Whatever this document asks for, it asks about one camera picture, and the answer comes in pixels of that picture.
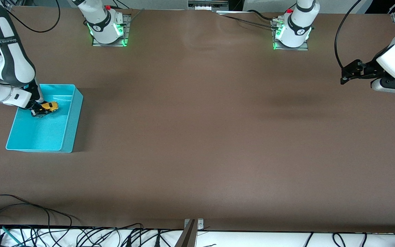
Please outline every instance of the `brown table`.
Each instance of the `brown table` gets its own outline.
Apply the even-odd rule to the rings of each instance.
[[[37,29],[56,18],[14,13]],[[342,17],[317,17],[308,52],[273,50],[266,28],[210,11],[144,11],[121,48],[91,47],[78,9],[48,33],[15,22],[37,78],[75,84],[84,102],[71,154],[5,150],[16,108],[0,105],[0,193],[78,225],[394,232],[395,94],[339,84]],[[387,15],[350,15],[341,59],[369,61],[394,36]],[[46,224],[41,211],[5,215]]]

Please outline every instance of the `blue bin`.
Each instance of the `blue bin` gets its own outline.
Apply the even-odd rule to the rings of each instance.
[[[44,100],[56,101],[59,109],[42,118],[18,108],[6,149],[36,153],[71,153],[83,95],[72,84],[41,84]]]

